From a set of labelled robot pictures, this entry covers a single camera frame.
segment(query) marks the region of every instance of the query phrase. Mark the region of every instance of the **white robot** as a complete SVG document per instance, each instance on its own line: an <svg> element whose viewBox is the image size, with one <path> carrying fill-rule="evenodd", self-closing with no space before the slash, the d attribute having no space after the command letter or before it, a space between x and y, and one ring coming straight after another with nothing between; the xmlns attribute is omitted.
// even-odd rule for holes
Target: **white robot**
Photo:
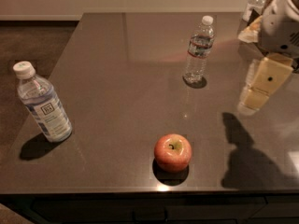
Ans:
<svg viewBox="0 0 299 224"><path fill-rule="evenodd" d="M269 52L249 69L238 111L253 115L284 83L299 58L299 0L273 0L256 21L258 46Z"/></svg>

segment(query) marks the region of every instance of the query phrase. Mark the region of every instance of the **table surface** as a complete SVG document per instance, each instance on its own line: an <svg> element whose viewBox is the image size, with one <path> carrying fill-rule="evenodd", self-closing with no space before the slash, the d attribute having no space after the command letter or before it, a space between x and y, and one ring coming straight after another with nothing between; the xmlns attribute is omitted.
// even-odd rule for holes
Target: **table surface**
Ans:
<svg viewBox="0 0 299 224"><path fill-rule="evenodd" d="M237 39L239 13L211 13L207 84L188 87L186 50L203 15L84 14L50 77L74 131L50 144L29 117L0 168L0 193L298 192L299 75L240 116L249 64L263 56ZM168 133L192 144L178 175L154 161Z"/></svg>

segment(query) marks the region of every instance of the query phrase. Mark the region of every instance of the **bottle cap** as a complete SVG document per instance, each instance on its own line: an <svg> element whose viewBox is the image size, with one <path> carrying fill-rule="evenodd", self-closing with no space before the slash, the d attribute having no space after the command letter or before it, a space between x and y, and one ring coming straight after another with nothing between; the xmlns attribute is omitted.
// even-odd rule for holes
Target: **bottle cap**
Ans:
<svg viewBox="0 0 299 224"><path fill-rule="evenodd" d="M13 66L13 70L16 73L18 79L31 78L36 74L36 70L29 62L19 62Z"/></svg>
<svg viewBox="0 0 299 224"><path fill-rule="evenodd" d="M204 16L202 19L202 23L206 26L213 24L214 19L211 16Z"/></svg>

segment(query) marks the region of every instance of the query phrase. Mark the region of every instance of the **plastic bottle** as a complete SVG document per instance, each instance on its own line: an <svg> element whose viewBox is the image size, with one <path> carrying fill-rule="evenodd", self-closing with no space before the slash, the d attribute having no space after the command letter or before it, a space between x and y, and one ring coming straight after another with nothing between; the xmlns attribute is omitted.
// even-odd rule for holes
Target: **plastic bottle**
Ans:
<svg viewBox="0 0 299 224"><path fill-rule="evenodd" d="M249 0L247 2L244 14L243 14L243 20L249 21L252 10L254 9L259 14L262 14L263 6L264 6L265 0Z"/></svg>
<svg viewBox="0 0 299 224"><path fill-rule="evenodd" d="M206 59L215 38L213 21L212 17L204 16L189 42L183 79L187 84L194 87L199 87L203 81Z"/></svg>
<svg viewBox="0 0 299 224"><path fill-rule="evenodd" d="M18 94L49 142L61 142L72 133L72 125L53 88L53 85L36 74L29 62L13 66L20 80Z"/></svg>

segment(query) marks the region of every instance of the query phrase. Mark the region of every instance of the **red apple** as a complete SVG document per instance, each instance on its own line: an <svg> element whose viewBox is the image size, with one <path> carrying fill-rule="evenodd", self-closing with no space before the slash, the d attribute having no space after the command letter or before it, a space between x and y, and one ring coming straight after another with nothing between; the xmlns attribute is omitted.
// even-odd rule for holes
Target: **red apple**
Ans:
<svg viewBox="0 0 299 224"><path fill-rule="evenodd" d="M192 148L186 138L172 133L158 140L154 149L154 156L163 170L177 173L188 166L192 156Z"/></svg>

